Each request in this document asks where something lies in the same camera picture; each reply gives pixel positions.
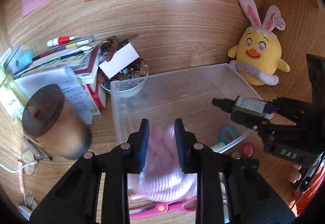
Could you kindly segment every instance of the yellow chick plush toy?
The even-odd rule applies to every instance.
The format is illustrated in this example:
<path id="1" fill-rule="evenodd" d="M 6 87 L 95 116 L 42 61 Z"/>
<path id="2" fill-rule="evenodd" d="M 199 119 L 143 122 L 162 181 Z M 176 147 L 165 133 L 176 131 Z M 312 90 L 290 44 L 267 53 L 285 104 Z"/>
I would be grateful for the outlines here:
<path id="1" fill-rule="evenodd" d="M 271 31 L 275 28 L 274 15 L 281 17 L 277 6 L 272 5 L 261 24 L 254 0 L 239 0 L 245 15 L 251 22 L 239 44 L 230 48 L 228 56 L 235 58 L 229 68 L 236 70 L 251 85 L 276 85 L 279 78 L 273 75 L 277 68 L 289 72 L 289 65 L 281 59 L 281 45 Z"/>

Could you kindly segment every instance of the plush toy eye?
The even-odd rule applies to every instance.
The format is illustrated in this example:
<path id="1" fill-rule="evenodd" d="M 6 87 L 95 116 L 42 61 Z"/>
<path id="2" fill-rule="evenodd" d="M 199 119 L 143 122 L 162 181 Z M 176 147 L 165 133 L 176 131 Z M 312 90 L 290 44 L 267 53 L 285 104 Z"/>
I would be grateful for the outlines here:
<path id="1" fill-rule="evenodd" d="M 258 50 L 261 51 L 261 52 L 265 50 L 265 42 L 264 41 L 261 41 L 258 44 Z"/>
<path id="2" fill-rule="evenodd" d="M 247 41 L 246 41 L 246 45 L 247 47 L 250 47 L 251 46 L 251 38 L 248 38 Z"/>

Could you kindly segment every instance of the orange beak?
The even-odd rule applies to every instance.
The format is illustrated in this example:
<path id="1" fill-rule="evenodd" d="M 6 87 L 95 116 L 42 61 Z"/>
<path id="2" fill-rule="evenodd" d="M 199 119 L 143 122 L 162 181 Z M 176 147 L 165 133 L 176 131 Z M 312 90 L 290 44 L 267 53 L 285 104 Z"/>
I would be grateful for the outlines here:
<path id="1" fill-rule="evenodd" d="M 261 58 L 261 55 L 255 49 L 246 50 L 246 56 L 254 60 Z"/>

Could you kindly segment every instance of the bunny ear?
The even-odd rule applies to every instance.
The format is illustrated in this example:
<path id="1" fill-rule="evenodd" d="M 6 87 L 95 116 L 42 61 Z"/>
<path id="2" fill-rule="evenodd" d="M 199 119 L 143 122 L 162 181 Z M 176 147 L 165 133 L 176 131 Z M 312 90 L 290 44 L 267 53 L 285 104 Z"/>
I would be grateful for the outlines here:
<path id="1" fill-rule="evenodd" d="M 270 6 L 269 9 L 266 11 L 266 15 L 263 20 L 262 28 L 265 28 L 269 31 L 272 31 L 275 28 L 275 25 L 273 23 L 274 15 L 281 16 L 280 9 L 276 5 Z"/>
<path id="2" fill-rule="evenodd" d="M 258 16 L 254 0 L 239 0 L 242 9 L 251 22 L 252 26 L 261 26 L 261 20 Z"/>

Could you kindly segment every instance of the transparent storage container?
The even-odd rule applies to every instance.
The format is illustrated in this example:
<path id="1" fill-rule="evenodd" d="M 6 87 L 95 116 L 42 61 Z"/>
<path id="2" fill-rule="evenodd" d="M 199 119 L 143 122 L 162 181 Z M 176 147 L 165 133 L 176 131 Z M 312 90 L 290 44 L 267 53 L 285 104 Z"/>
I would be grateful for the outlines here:
<path id="1" fill-rule="evenodd" d="M 187 131 L 209 147 L 218 144 L 218 132 L 225 125 L 237 128 L 239 138 L 218 152 L 225 152 L 253 130 L 230 120 L 229 114 L 212 105 L 212 98 L 261 97 L 228 64 L 209 65 L 149 75 L 111 83 L 116 138 L 119 144 L 139 130 L 146 118 L 152 125 L 173 126 L 183 120 Z"/>

